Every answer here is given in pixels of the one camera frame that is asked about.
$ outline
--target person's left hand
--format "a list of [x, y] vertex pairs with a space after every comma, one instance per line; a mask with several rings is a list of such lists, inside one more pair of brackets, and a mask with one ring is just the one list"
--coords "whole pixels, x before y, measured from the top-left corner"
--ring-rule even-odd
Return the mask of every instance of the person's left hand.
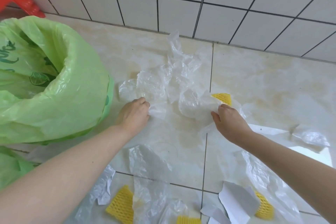
[[115, 124], [133, 138], [146, 126], [149, 119], [149, 106], [144, 97], [134, 99], [120, 110]]

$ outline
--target green plastic bag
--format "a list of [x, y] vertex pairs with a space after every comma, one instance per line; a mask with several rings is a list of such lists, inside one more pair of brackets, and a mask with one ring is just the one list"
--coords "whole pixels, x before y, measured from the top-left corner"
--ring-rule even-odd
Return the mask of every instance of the green plastic bag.
[[69, 26], [0, 22], [0, 144], [81, 136], [107, 116], [112, 94], [99, 56]]
[[31, 162], [0, 146], [0, 190], [33, 169], [34, 165]]

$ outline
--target hand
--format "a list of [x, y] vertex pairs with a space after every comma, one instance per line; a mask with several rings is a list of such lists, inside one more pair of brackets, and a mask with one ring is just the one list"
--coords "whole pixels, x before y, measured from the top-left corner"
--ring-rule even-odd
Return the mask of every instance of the hand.
[[211, 112], [218, 131], [230, 142], [235, 143], [253, 132], [239, 112], [225, 104], [218, 107], [218, 114]]
[[149, 119], [149, 106], [144, 97], [134, 99], [120, 110], [115, 124], [133, 138], [146, 126]]

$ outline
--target forearm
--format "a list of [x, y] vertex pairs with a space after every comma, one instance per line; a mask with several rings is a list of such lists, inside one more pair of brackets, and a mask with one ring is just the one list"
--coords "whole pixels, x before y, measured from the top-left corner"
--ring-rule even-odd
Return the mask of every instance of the forearm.
[[129, 137], [112, 126], [15, 181], [0, 193], [3, 223], [63, 222]]
[[336, 170], [266, 137], [250, 132], [237, 145], [250, 152], [330, 223], [336, 220]]

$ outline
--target right forearm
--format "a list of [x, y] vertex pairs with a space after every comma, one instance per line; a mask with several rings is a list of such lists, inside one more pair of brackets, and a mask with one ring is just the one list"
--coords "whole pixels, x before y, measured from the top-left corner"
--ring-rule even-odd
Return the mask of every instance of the right forearm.
[[234, 143], [259, 158], [329, 222], [335, 222], [335, 169], [252, 131], [242, 137]]

